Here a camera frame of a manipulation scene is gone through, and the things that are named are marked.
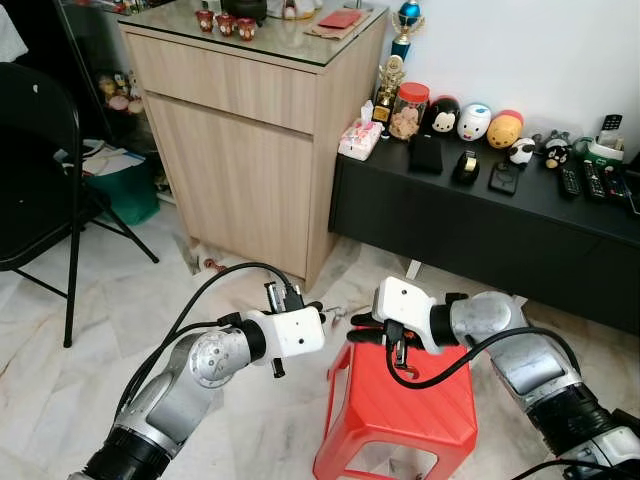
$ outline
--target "white cloth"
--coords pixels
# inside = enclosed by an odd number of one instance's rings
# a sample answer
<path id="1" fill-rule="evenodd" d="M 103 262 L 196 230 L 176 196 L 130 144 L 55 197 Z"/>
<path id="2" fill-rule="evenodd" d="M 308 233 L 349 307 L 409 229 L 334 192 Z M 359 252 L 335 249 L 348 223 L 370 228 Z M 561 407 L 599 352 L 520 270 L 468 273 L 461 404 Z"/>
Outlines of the white cloth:
<path id="1" fill-rule="evenodd" d="M 9 14 L 0 5 L 0 62 L 13 62 L 28 51 Z"/>

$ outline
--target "green container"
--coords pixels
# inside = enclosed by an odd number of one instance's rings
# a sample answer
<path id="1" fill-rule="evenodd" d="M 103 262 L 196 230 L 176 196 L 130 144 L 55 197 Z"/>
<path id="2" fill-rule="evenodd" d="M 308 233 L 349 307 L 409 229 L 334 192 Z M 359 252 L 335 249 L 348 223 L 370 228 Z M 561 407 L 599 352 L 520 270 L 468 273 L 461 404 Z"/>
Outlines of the green container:
<path id="1" fill-rule="evenodd" d="M 147 162 L 89 177 L 87 183 L 111 198 L 111 207 L 127 225 L 138 225 L 160 209 Z"/>

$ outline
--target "cabinet drawer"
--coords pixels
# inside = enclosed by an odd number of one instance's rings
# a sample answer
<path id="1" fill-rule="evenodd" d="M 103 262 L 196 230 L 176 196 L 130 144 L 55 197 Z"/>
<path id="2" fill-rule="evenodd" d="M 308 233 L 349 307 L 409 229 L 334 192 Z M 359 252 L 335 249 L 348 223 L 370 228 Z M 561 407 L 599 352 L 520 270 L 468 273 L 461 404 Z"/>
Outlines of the cabinet drawer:
<path id="1" fill-rule="evenodd" d="M 315 75 L 127 35 L 145 90 L 305 133 L 313 131 Z"/>
<path id="2" fill-rule="evenodd" d="M 189 235 L 304 277 L 310 137 L 154 94 L 147 100 Z"/>

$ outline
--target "trophy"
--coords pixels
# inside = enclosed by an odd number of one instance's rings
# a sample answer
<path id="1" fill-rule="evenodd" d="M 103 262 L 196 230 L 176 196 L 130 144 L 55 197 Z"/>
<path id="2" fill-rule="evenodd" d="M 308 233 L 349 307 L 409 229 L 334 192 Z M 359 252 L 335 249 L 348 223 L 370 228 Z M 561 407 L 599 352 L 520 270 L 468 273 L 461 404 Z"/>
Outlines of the trophy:
<path id="1" fill-rule="evenodd" d="M 403 60 L 411 46 L 410 36 L 424 26 L 424 17 L 420 13 L 417 0 L 408 0 L 400 10 L 391 15 L 393 28 L 398 34 L 391 44 L 391 55 L 399 55 Z"/>

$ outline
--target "cup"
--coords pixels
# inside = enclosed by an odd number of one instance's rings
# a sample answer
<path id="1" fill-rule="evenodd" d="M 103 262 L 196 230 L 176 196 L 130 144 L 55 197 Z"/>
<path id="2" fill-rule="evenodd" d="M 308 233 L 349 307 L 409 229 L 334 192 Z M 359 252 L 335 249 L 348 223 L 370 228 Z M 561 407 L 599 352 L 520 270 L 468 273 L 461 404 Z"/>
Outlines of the cup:
<path id="1" fill-rule="evenodd" d="M 235 23 L 235 18 L 228 13 L 221 13 L 216 16 L 216 22 L 218 22 L 218 28 L 220 29 L 220 33 L 229 37 L 233 33 L 233 24 Z"/>
<path id="2" fill-rule="evenodd" d="M 253 40 L 256 34 L 256 21 L 253 18 L 239 18 L 238 33 L 243 40 Z"/>
<path id="3" fill-rule="evenodd" d="M 213 12 L 211 10 L 198 10 L 196 12 L 200 30 L 205 33 L 211 33 L 213 30 Z"/>

